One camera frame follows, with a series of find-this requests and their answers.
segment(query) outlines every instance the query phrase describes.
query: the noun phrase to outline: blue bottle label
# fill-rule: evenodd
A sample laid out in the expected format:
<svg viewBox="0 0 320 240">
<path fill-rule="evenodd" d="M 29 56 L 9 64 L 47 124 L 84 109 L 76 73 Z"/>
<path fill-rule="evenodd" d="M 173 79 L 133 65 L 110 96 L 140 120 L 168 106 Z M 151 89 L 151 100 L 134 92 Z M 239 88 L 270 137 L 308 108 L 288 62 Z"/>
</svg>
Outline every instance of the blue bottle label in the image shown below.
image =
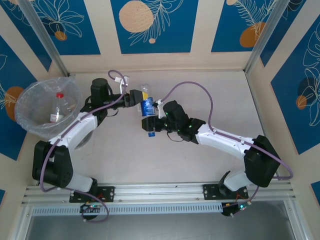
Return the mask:
<svg viewBox="0 0 320 240">
<path fill-rule="evenodd" d="M 151 137 L 155 137 L 156 136 L 156 133 L 154 131 L 152 132 L 148 132 L 148 137 L 151 138 Z"/>
<path fill-rule="evenodd" d="M 152 105 L 153 103 L 154 99 L 152 97 L 148 97 L 146 100 L 141 102 L 141 111 L 143 117 L 155 115 L 155 108 Z"/>
</svg>

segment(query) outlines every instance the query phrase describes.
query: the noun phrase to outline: white wall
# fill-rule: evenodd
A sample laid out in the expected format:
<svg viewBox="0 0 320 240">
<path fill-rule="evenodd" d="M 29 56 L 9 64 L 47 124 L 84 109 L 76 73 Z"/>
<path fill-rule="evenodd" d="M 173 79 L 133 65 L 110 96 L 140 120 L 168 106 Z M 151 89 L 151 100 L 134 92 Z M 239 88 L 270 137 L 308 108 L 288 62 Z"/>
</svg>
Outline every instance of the white wall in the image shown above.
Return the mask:
<svg viewBox="0 0 320 240">
<path fill-rule="evenodd" d="M 320 145 L 298 155 L 270 82 L 319 16 L 319 9 L 320 1 L 307 0 L 266 67 L 259 60 L 249 74 L 249 84 L 265 133 L 279 156 L 293 170 L 291 184 L 314 239 L 320 239 L 320 206 L 311 184 L 320 180 Z"/>
<path fill-rule="evenodd" d="M 250 51 L 211 53 L 224 2 L 225 0 L 199 0 L 190 53 L 122 55 L 111 2 L 85 0 L 101 55 L 69 55 L 61 56 L 61 59 L 72 73 L 109 69 L 243 69 Z"/>
<path fill-rule="evenodd" d="M 2 23 L 0 24 L 1 37 L 38 81 L 60 76 L 54 64 L 51 65 L 49 72 L 46 71 L 1 7 L 0 22 Z M 5 198 L 0 206 L 1 240 L 5 240 L 9 235 L 12 225 L 17 220 L 15 219 L 16 213 L 22 202 L 26 186 L 32 183 L 34 147 L 38 141 L 38 137 L 27 134 L 17 161 L 0 154 L 0 189 L 6 191 Z"/>
</svg>

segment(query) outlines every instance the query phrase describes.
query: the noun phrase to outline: plastic bottle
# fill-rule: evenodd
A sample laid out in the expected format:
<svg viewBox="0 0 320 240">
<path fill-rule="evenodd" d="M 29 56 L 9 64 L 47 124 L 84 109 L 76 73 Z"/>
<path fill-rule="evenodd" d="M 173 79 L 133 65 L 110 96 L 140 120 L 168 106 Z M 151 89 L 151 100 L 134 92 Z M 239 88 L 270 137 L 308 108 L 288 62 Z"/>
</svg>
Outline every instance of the plastic bottle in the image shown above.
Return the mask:
<svg viewBox="0 0 320 240">
<path fill-rule="evenodd" d="M 56 98 L 53 102 L 50 115 L 50 123 L 60 122 L 71 111 L 71 108 L 69 107 L 69 104 L 66 101 L 63 93 L 58 92 L 55 96 Z"/>
<path fill-rule="evenodd" d="M 155 115 L 155 108 L 153 106 L 154 99 L 151 97 L 150 86 L 145 83 L 140 86 L 142 91 L 143 101 L 141 102 L 141 113 L 143 117 L 149 117 Z M 149 137 L 154 137 L 156 133 L 154 131 L 148 132 Z"/>
</svg>

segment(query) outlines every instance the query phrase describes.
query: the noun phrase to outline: enclosure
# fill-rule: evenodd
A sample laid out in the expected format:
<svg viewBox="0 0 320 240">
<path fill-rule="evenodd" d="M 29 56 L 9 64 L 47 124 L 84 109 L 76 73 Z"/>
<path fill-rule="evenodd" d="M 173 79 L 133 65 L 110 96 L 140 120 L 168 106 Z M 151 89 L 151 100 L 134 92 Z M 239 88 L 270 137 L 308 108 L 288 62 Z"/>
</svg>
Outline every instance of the enclosure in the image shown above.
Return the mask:
<svg viewBox="0 0 320 240">
<path fill-rule="evenodd" d="M 0 20 L 0 239 L 320 239 L 318 0 L 0 0 Z M 201 84 L 212 126 L 266 136 L 294 177 L 223 216 L 235 200 L 206 200 L 203 187 L 243 161 L 173 142 L 176 133 L 148 137 L 138 107 L 120 108 L 70 153 L 77 173 L 115 187 L 108 220 L 83 222 L 70 190 L 45 193 L 32 178 L 35 145 L 48 139 L 16 123 L 15 105 L 30 84 L 55 77 L 74 78 L 82 104 L 97 78 L 118 93 L 113 69 L 130 77 L 127 92 L 148 83 L 154 100 L 180 82 Z M 208 122 L 200 87 L 181 85 L 173 100 Z"/>
</svg>

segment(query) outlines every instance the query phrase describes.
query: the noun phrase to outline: black cable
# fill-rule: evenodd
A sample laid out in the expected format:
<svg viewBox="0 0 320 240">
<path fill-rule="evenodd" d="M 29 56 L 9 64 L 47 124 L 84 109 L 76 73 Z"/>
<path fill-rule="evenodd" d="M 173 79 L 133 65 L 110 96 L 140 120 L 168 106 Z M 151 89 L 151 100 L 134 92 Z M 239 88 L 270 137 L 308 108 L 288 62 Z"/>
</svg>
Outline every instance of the black cable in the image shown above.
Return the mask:
<svg viewBox="0 0 320 240">
<path fill-rule="evenodd" d="M 110 93 L 110 95 L 112 96 L 112 95 L 114 94 L 114 93 L 112 92 L 112 88 L 110 87 L 109 84 L 107 84 L 106 87 L 108 88 L 109 93 Z"/>
<path fill-rule="evenodd" d="M 170 133 L 172 133 L 172 132 L 167 131 L 167 132 L 166 132 L 166 135 L 168 136 L 168 138 L 169 138 L 171 141 L 176 142 L 176 143 L 180 143 L 180 142 L 183 141 L 183 139 L 182 139 L 181 141 L 177 141 L 177 140 L 171 139 L 171 137 L 169 136 Z"/>
<path fill-rule="evenodd" d="M 115 113 L 115 114 L 110 115 L 110 116 L 109 116 L 109 115 L 107 115 L 107 117 L 114 117 L 115 115 L 117 115 L 117 114 L 118 114 L 118 112 L 119 112 L 119 109 L 117 108 L 117 109 L 116 109 L 116 113 Z"/>
</svg>

